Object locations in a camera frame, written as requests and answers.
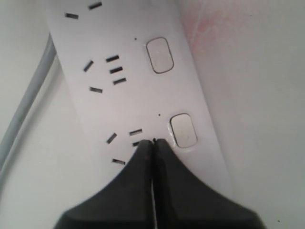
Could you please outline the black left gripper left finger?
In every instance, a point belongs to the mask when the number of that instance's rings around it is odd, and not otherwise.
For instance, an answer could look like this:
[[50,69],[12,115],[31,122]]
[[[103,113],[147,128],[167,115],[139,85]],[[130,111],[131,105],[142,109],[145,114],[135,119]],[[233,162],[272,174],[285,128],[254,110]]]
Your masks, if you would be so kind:
[[57,229],[153,229],[153,144],[142,140],[103,190],[63,213]]

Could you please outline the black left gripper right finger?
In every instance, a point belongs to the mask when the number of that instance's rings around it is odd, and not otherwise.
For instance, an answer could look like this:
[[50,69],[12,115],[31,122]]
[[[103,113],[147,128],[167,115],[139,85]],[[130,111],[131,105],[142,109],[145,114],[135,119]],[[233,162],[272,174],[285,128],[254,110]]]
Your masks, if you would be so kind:
[[154,141],[152,167],[160,229],[260,229],[258,215],[198,179],[164,139]]

